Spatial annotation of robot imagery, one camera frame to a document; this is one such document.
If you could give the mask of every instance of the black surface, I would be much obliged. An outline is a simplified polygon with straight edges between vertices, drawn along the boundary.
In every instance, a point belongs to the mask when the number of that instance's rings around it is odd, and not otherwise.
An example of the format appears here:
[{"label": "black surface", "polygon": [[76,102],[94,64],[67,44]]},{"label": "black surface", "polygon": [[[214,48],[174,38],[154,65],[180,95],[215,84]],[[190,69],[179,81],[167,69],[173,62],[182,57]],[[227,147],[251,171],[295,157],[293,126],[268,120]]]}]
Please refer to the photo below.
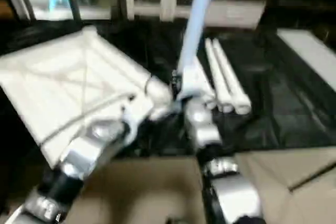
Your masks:
[{"label": "black surface", "polygon": [[[84,25],[70,21],[42,22],[27,27],[17,25],[12,33],[2,36],[0,52],[11,52],[60,37],[78,31]],[[143,67],[164,82],[171,81],[181,50],[183,22],[96,23],[96,27],[102,37]],[[252,113],[246,116],[213,111],[226,152],[318,147],[336,143],[334,111],[330,109],[334,108],[332,101],[335,94],[324,87],[326,91],[323,95],[316,95],[315,89],[323,86],[318,82],[319,77],[300,64],[299,57],[280,43],[274,33],[206,30],[205,36],[220,39],[253,103]],[[200,43],[198,57],[209,76],[204,41]],[[20,124],[20,120],[16,120],[11,126]],[[148,138],[144,137],[139,145],[145,149],[146,155],[191,153],[179,115],[157,122],[149,127],[148,133]]]}]

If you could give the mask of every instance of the white cylinder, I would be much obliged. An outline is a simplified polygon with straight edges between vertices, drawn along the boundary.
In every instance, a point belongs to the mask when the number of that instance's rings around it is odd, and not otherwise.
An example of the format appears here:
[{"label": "white cylinder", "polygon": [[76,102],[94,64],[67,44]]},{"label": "white cylinder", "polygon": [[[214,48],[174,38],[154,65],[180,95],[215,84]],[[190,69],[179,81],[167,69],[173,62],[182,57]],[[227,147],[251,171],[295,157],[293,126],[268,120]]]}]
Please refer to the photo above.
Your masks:
[{"label": "white cylinder", "polygon": [[232,102],[236,113],[240,115],[248,114],[251,111],[250,98],[245,93],[243,87],[240,85],[240,82],[218,39],[213,40],[213,46],[220,70],[223,73],[229,90],[232,94]]},{"label": "white cylinder", "polygon": [[92,44],[102,58],[136,86],[146,91],[155,104],[170,104],[172,102],[172,92],[168,85],[159,78],[152,76],[146,69],[98,36],[97,33],[94,35],[89,29],[86,29],[85,32],[89,37],[87,42]]},{"label": "white cylinder", "polygon": [[232,98],[226,85],[225,79],[219,68],[218,62],[216,60],[216,56],[210,39],[205,40],[205,50],[209,61],[211,74],[214,80],[217,99],[220,105],[223,106],[223,112],[229,113],[233,109]]},{"label": "white cylinder", "polygon": [[204,92],[202,95],[202,100],[206,103],[207,108],[212,110],[217,105],[215,101],[215,91],[211,87],[210,82],[204,72],[204,68],[202,67],[202,64],[197,57],[195,57],[195,69],[198,76],[198,82]]}]

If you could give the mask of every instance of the white panel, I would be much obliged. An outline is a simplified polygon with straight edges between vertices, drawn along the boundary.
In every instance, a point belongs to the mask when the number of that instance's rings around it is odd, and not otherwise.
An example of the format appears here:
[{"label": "white panel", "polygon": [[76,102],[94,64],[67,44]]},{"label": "white panel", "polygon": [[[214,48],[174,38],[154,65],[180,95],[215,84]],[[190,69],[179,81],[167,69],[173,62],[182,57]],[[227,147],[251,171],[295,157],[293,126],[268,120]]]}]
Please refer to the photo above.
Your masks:
[{"label": "white panel", "polygon": [[[127,69],[127,74],[120,67]],[[62,131],[43,147],[51,166],[81,125],[93,119],[119,117],[126,94],[144,96],[150,76],[89,28],[0,59],[0,84],[35,141],[41,143]],[[169,102],[169,88],[158,79],[152,80],[148,99],[150,94],[161,94]],[[85,121],[80,119],[63,130],[64,125],[88,111],[93,112]]]},{"label": "white panel", "polygon": [[336,55],[306,30],[279,29],[278,36],[336,92]]}]

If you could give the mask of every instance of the light blue pole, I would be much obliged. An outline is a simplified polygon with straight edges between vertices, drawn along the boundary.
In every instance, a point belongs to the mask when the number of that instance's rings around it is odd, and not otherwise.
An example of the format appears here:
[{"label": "light blue pole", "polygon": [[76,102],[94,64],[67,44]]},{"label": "light blue pole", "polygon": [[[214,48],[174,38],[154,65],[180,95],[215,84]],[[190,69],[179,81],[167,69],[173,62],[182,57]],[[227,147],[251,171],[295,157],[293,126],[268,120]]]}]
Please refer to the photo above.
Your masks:
[{"label": "light blue pole", "polygon": [[183,46],[177,66],[178,73],[182,74],[186,66],[191,66],[196,56],[198,44],[203,32],[206,10],[211,0],[193,0],[190,17],[183,38]]}]

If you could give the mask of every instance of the brown cardboard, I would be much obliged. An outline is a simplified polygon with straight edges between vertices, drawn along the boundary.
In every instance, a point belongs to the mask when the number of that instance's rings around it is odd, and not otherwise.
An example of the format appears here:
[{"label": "brown cardboard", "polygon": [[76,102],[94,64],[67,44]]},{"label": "brown cardboard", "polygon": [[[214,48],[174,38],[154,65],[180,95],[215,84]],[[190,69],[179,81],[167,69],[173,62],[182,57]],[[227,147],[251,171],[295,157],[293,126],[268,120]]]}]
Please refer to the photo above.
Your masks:
[{"label": "brown cardboard", "polygon": [[[11,212],[23,199],[10,199]],[[191,158],[132,159],[103,167],[92,174],[66,223],[164,224],[168,217],[205,224],[201,179]]]},{"label": "brown cardboard", "polygon": [[336,162],[336,148],[250,152],[236,156],[255,184],[268,224],[335,224],[336,169],[291,193],[289,187]]}]

